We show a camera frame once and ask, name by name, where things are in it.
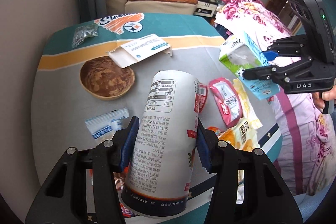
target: pink snack package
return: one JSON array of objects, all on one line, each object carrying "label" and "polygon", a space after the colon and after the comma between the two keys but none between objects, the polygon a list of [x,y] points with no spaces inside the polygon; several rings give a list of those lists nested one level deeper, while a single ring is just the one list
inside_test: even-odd
[{"label": "pink snack package", "polygon": [[220,114],[228,128],[234,127],[243,116],[242,106],[238,94],[230,80],[225,78],[214,79],[209,82]]}]

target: metal bolt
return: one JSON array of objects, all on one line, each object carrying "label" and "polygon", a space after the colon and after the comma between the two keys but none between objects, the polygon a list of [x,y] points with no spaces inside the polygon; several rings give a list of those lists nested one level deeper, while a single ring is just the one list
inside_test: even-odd
[{"label": "metal bolt", "polygon": [[69,155],[71,155],[71,154],[73,154],[73,153],[75,153],[76,152],[76,148],[74,148],[74,147],[69,147],[68,149],[67,149],[67,153],[69,154]]},{"label": "metal bolt", "polygon": [[107,140],[107,141],[104,142],[105,147],[111,147],[112,145],[113,145],[113,141],[111,141],[111,140]]},{"label": "metal bolt", "polygon": [[225,141],[219,141],[217,144],[219,147],[227,147],[227,143]]},{"label": "metal bolt", "polygon": [[261,156],[261,155],[263,154],[263,151],[262,151],[260,148],[256,148],[256,149],[254,150],[254,153],[255,153],[256,155],[258,155],[258,156]]}]

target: pink floral clothing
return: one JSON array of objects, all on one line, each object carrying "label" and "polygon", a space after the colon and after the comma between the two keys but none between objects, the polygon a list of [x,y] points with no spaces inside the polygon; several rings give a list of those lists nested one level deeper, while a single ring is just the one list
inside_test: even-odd
[{"label": "pink floral clothing", "polygon": [[[232,33],[245,31],[262,51],[273,40],[291,36],[279,18],[260,0],[223,0],[226,5],[215,23]],[[299,58],[277,57],[270,62],[286,66]],[[270,102],[283,136],[283,145],[274,163],[293,195],[315,194],[336,174],[335,131],[330,115],[322,115],[311,94],[286,95],[283,90]]]}]

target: brown bowl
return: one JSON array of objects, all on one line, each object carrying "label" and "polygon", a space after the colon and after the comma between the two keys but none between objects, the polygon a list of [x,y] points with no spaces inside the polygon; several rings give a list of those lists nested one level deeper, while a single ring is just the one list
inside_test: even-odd
[{"label": "brown bowl", "polygon": [[134,71],[118,67],[108,56],[86,61],[80,71],[82,87],[101,100],[114,100],[123,96],[135,81]]}]

